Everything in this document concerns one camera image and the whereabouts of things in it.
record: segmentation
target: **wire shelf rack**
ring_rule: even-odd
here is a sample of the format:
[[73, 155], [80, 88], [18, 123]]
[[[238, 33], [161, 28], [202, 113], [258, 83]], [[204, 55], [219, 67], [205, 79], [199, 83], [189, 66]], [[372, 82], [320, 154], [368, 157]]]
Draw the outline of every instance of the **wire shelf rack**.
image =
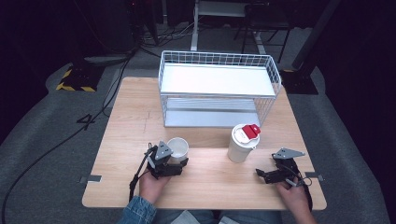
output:
[[281, 89], [269, 55], [163, 51], [159, 90], [165, 127], [262, 126]]

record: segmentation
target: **wooden table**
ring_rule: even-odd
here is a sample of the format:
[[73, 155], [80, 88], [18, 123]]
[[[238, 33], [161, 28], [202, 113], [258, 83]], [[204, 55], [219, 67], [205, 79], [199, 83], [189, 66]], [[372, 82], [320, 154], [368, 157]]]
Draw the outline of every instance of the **wooden table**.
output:
[[[315, 172], [286, 93], [282, 89], [262, 125], [261, 141], [242, 163], [227, 157], [231, 129], [164, 128], [158, 79], [126, 77], [106, 127], [92, 168], [101, 182], [89, 182], [82, 198], [87, 207], [124, 207], [128, 203], [129, 183], [144, 153], [160, 140], [173, 137], [189, 142], [189, 163], [180, 176], [172, 177], [159, 208], [176, 209], [286, 209], [274, 185], [265, 184], [255, 169], [276, 170], [272, 153], [280, 148], [305, 152], [295, 158], [303, 176]], [[326, 207], [316, 178], [310, 191], [313, 209]]]

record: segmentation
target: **gray floor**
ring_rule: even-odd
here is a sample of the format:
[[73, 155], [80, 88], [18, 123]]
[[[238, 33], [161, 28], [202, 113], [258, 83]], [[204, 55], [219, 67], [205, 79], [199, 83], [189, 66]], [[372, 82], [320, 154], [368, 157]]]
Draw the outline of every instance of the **gray floor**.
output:
[[[238, 53], [242, 36], [233, 41], [235, 29], [205, 29], [198, 50]], [[278, 69], [291, 63], [309, 36], [309, 29], [294, 29]], [[191, 36], [174, 40], [161, 48], [146, 48], [156, 54], [167, 50], [189, 50]], [[266, 48], [277, 58], [278, 49]], [[248, 53], [257, 53], [253, 46]], [[49, 95], [37, 103], [18, 123], [0, 148], [0, 196], [41, 155], [49, 152], [82, 127], [76, 123], [87, 114], [96, 115], [106, 101], [120, 65], [109, 66], [98, 91], [56, 91], [69, 64], [47, 81]], [[124, 76], [156, 77], [159, 58], [139, 51], [126, 67]], [[315, 211], [319, 223], [389, 223], [380, 187], [334, 111], [324, 91], [318, 69], [312, 73], [319, 95], [289, 95], [312, 162], [325, 181], [321, 182], [328, 206]], [[111, 113], [111, 105], [106, 109]], [[91, 172], [108, 118], [99, 114], [95, 123], [56, 147], [21, 178], [7, 201], [7, 223], [114, 223], [121, 209], [86, 208], [81, 204], [84, 184], [79, 180]], [[293, 223], [288, 211], [285, 223]]]

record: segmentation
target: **black cable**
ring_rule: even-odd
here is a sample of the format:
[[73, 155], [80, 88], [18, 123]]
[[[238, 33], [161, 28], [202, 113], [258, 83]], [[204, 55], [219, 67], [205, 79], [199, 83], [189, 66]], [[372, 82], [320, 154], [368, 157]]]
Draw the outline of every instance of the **black cable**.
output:
[[142, 175], [145, 174], [145, 173], [143, 173], [141, 176], [139, 176], [140, 171], [142, 170], [142, 167], [145, 164], [145, 161], [148, 158], [149, 154], [155, 149], [155, 147], [157, 147], [157, 146], [152, 147], [151, 143], [148, 143], [148, 151], [145, 153], [145, 157], [143, 158], [142, 162], [140, 163], [140, 166], [137, 169], [136, 174], [134, 174], [134, 179], [131, 181], [131, 183], [129, 183], [130, 191], [129, 191], [129, 201], [128, 202], [130, 202], [132, 200], [132, 198], [134, 197], [134, 189], [136, 188], [137, 181], [140, 179], [140, 177]]
[[284, 164], [278, 164], [280, 166], [282, 166], [283, 168], [287, 169], [288, 171], [290, 171], [294, 176], [296, 176], [298, 178], [298, 180], [302, 180], [303, 178], [301, 177], [301, 175], [296, 174], [293, 170], [291, 170], [289, 167], [287, 167]]
[[147, 49], [143, 49], [142, 47], [140, 47], [140, 49], [141, 49], [143, 52], [145, 52], [145, 53], [147, 53], [147, 54], [149, 54], [149, 55], [152, 55], [152, 56], [154, 56], [154, 57], [157, 57], [157, 58], [160, 58], [160, 59], [161, 59], [161, 56], [158, 55], [158, 54], [156, 54], [156, 53], [154, 53], [154, 52], [151, 52], [151, 51], [149, 51], [149, 50], [147, 50]]
[[119, 63], [124, 63], [125, 61], [128, 60], [128, 57], [129, 57], [128, 55], [125, 55], [123, 58], [120, 58], [120, 59], [106, 60], [103, 62], [91, 62], [91, 61], [87, 61], [87, 59], [85, 59], [85, 60], [92, 66], [107, 67], [107, 66], [111, 66], [111, 65], [115, 65], [115, 64], [119, 64]]
[[176, 31], [176, 28], [173, 28], [173, 31], [170, 34], [166, 34], [166, 31], [168, 29], [166, 29], [166, 31], [162, 34], [163, 37], [160, 38], [160, 41], [158, 44], [148, 44], [146, 42], [143, 41], [142, 45], [146, 48], [157, 48], [157, 47], [163, 47], [166, 44], [168, 44], [169, 42], [173, 41], [173, 40], [179, 40], [184, 38], [186, 35], [192, 35], [192, 34], [185, 34], [183, 35], [182, 33], [185, 31], [189, 31], [190, 29], [193, 28], [193, 23], [188, 25], [185, 28], [180, 28], [179, 30]]
[[[127, 61], [124, 63], [124, 65], [122, 66], [122, 71], [121, 74], [123, 73], [126, 64], [128, 64], [128, 62], [131, 60], [131, 58], [134, 56], [134, 53], [130, 54]], [[31, 163], [25, 170], [23, 170], [23, 172], [17, 177], [17, 179], [12, 183], [11, 187], [8, 189], [6, 196], [3, 200], [3, 205], [2, 205], [2, 222], [3, 224], [6, 224], [6, 205], [7, 205], [7, 200], [9, 195], [11, 194], [11, 191], [14, 189], [14, 187], [18, 184], [18, 182], [21, 180], [21, 178], [33, 167], [35, 166], [39, 161], [41, 161], [44, 157], [46, 157], [47, 155], [49, 155], [52, 151], [54, 151], [55, 149], [57, 149], [58, 147], [60, 147], [61, 145], [63, 145], [64, 143], [66, 143], [67, 141], [69, 141], [70, 139], [72, 139], [74, 136], [76, 136], [78, 133], [80, 133], [82, 130], [86, 129], [86, 127], [88, 127], [88, 125], [90, 125], [101, 113], [103, 113], [103, 111], [108, 107], [108, 105], [110, 104], [111, 100], [113, 99], [113, 97], [115, 96], [115, 93], [112, 95], [111, 99], [107, 102], [107, 104], [105, 106], [102, 106], [102, 109], [95, 115], [93, 116], [93, 119], [89, 120], [84, 126], [82, 126], [81, 128], [79, 128], [76, 132], [72, 133], [70, 136], [68, 136], [67, 138], [65, 138], [61, 143], [59, 143], [58, 145], [56, 145], [55, 147], [51, 148], [50, 150], [48, 150], [47, 152], [45, 152], [43, 155], [41, 155], [40, 157], [38, 157], [33, 163]]]
[[108, 47], [106, 44], [104, 44], [104, 43], [100, 40], [100, 38], [98, 37], [98, 35], [96, 34], [96, 32], [93, 30], [92, 26], [91, 26], [90, 23], [88, 22], [87, 17], [86, 17], [86, 16], [84, 15], [84, 13], [82, 12], [81, 7], [78, 5], [78, 3], [76, 2], [76, 0], [73, 0], [73, 2], [74, 2], [74, 4], [75, 4], [76, 8], [78, 9], [78, 12], [81, 14], [82, 18], [84, 19], [85, 23], [86, 23], [86, 24], [88, 25], [88, 27], [90, 28], [90, 30], [91, 30], [93, 36], [95, 37], [95, 39], [96, 39], [96, 40], [99, 42], [99, 44], [102, 45], [105, 49], [107, 49], [107, 50], [109, 50], [109, 51], [111, 51], [111, 52], [114, 52], [114, 53], [122, 53], [122, 54], [125, 54], [125, 53], [126, 53], [126, 54], [129, 54], [129, 53], [131, 53], [131, 51], [134, 50], [134, 47], [133, 47], [133, 48], [131, 48], [131, 49], [128, 50], [128, 51], [117, 51], [117, 50], [114, 50], [113, 48]]
[[313, 207], [314, 203], [312, 202], [311, 192], [309, 191], [309, 188], [308, 188], [308, 186], [306, 184], [303, 184], [303, 188], [304, 188], [304, 191], [305, 191], [306, 199], [308, 200], [309, 211], [312, 212], [312, 207]]
[[158, 35], [159, 37], [159, 43], [151, 44], [151, 43], [146, 43], [147, 38], [143, 37], [143, 46], [148, 47], [148, 48], [155, 48], [158, 47], [168, 36], [173, 35], [175, 33], [175, 27], [173, 28], [173, 31], [170, 34], [167, 34], [166, 32], [169, 30], [167, 28], [161, 35]]
[[[129, 63], [129, 61], [131, 61], [131, 58], [132, 58], [132, 57], [133, 57], [133, 55], [131, 55], [131, 56], [127, 59], [127, 61], [125, 61], [124, 64], [121, 66], [120, 72], [119, 72], [119, 76], [118, 76], [117, 79], [111, 84], [110, 89], [108, 90], [108, 92], [107, 92], [107, 94], [106, 94], [105, 100], [103, 101], [102, 113], [103, 113], [106, 117], [108, 117], [108, 118], [109, 118], [109, 115], [105, 113], [105, 109], [110, 105], [111, 101], [112, 101], [113, 98], [116, 96], [117, 89], [120, 87], [120, 83], [121, 83], [121, 80], [122, 80], [122, 74], [123, 74], [123, 72], [124, 72], [124, 70], [125, 70], [126, 65]], [[117, 87], [116, 87], [116, 89], [114, 90], [113, 95], [111, 96], [110, 100], [108, 100], [107, 104], [105, 105], [107, 96], [110, 94], [110, 91], [113, 89], [113, 86], [114, 86], [114, 84], [115, 84], [117, 81], [118, 81]]]
[[146, 173], [148, 173], [149, 171], [146, 171], [145, 173], [143, 173], [142, 175], [140, 175], [139, 176], [139, 179], [143, 176], [143, 175], [145, 175]]
[[[306, 183], [305, 183], [305, 181], [304, 181], [305, 179], [309, 179], [309, 184], [306, 184]], [[312, 185], [312, 179], [309, 178], [309, 177], [304, 177], [304, 178], [303, 178], [303, 181], [304, 181], [304, 183], [305, 183], [307, 186], [311, 186], [311, 185]]]

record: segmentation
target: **table leg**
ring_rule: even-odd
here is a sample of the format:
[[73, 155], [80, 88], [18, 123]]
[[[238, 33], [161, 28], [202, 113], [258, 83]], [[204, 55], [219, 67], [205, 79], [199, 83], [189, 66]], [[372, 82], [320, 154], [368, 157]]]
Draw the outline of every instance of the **table leg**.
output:
[[198, 45], [198, 12], [199, 12], [199, 0], [195, 0], [194, 30], [192, 32], [191, 51], [196, 51]]
[[262, 38], [260, 37], [261, 32], [253, 32], [254, 41], [256, 42], [257, 49], [260, 54], [267, 54], [265, 52], [264, 45], [262, 44]]

